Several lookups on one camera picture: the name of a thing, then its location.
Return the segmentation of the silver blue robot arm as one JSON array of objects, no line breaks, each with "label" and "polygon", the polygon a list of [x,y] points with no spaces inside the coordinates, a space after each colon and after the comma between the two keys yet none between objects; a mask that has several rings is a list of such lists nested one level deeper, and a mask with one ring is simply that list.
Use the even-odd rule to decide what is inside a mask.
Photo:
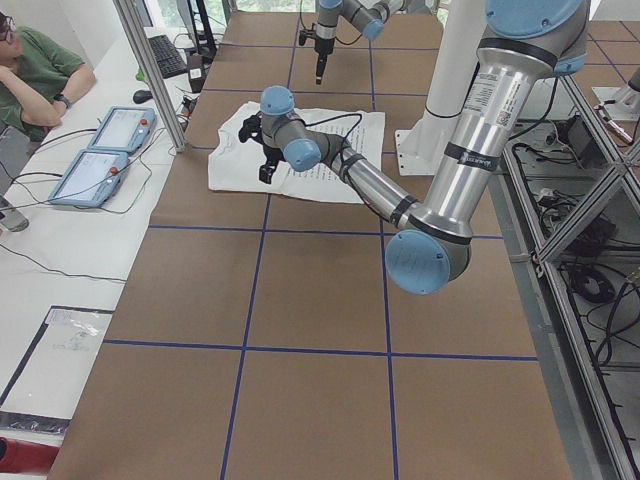
[{"label": "silver blue robot arm", "polygon": [[478,70],[424,201],[418,201],[335,134],[315,132],[283,86],[265,89],[241,140],[262,144],[259,178],[278,163],[298,172],[329,167],[372,210],[398,228],[385,252],[391,279],[427,295],[458,278],[471,258],[470,220],[535,82],[578,71],[586,56],[587,1],[488,1],[472,52]]},{"label": "silver blue robot arm", "polygon": [[307,39],[314,41],[314,51],[318,58],[315,71],[315,83],[322,84],[328,57],[334,51],[335,42],[345,45],[337,38],[337,27],[341,18],[345,19],[358,32],[360,37],[374,41],[383,31],[390,18],[400,12],[406,13],[413,1],[376,1],[371,7],[357,0],[326,0],[317,2],[317,18],[310,29],[299,32],[299,45]]}]

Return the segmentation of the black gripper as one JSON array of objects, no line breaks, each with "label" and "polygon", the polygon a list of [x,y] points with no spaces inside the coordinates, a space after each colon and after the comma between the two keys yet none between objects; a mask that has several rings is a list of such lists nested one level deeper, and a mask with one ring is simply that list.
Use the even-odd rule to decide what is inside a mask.
[{"label": "black gripper", "polygon": [[259,180],[262,183],[271,183],[274,174],[274,169],[277,168],[280,162],[285,162],[284,155],[281,149],[263,145],[263,153],[265,155],[265,164],[259,167]]},{"label": "black gripper", "polygon": [[325,54],[331,54],[335,44],[335,26],[323,25],[321,23],[315,24],[315,47],[314,50],[318,53],[315,73],[315,83],[321,84],[324,78],[328,56]]}]

